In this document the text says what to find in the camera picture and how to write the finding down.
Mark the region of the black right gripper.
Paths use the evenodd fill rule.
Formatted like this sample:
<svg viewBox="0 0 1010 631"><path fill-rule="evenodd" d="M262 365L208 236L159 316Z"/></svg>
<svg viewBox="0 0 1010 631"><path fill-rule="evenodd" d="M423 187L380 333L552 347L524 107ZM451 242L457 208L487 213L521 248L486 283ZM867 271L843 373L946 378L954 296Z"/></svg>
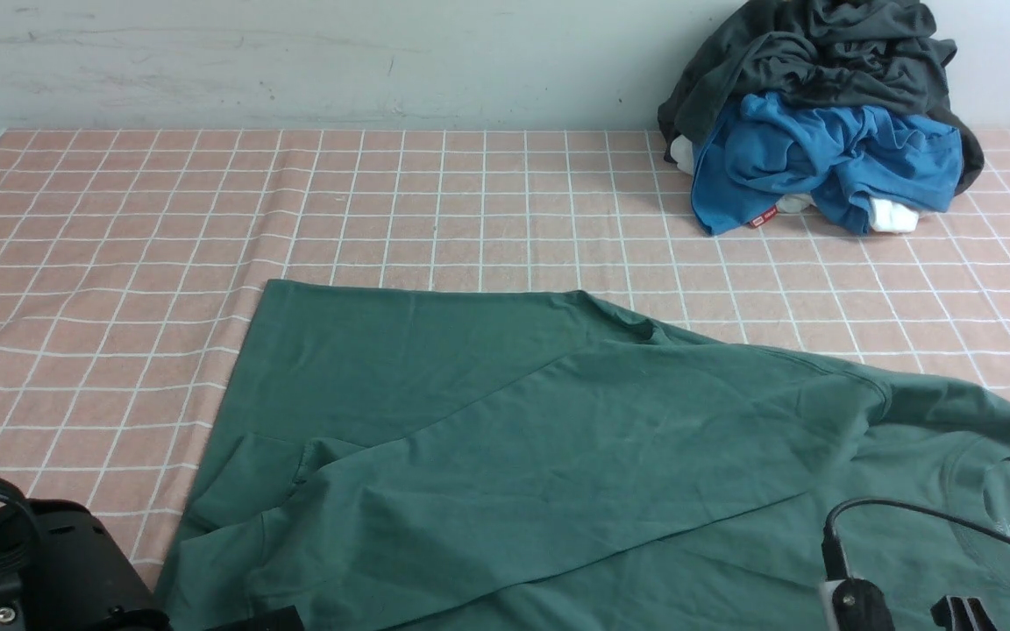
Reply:
<svg viewBox="0 0 1010 631"><path fill-rule="evenodd" d="M1006 630L981 599L943 596L930 608L931 619L943 630Z"/></svg>

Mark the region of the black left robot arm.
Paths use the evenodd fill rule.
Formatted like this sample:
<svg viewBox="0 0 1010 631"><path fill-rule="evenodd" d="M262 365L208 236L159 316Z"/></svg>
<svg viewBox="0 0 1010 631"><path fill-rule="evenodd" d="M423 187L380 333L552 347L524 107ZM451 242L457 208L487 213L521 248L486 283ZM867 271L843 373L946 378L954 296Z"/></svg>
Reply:
<svg viewBox="0 0 1010 631"><path fill-rule="evenodd" d="M41 538L0 579L0 630L173 630L108 529L72 500L33 500ZM0 554L31 541L24 516L0 507Z"/></svg>

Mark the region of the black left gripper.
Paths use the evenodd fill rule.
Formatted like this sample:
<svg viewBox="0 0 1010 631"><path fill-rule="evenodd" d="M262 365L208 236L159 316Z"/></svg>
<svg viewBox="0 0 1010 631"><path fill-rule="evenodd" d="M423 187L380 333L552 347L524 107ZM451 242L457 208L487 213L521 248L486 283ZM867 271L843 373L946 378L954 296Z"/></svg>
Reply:
<svg viewBox="0 0 1010 631"><path fill-rule="evenodd" d="M213 623L207 627L209 631L303 631L305 628L295 606L252 613L245 618Z"/></svg>

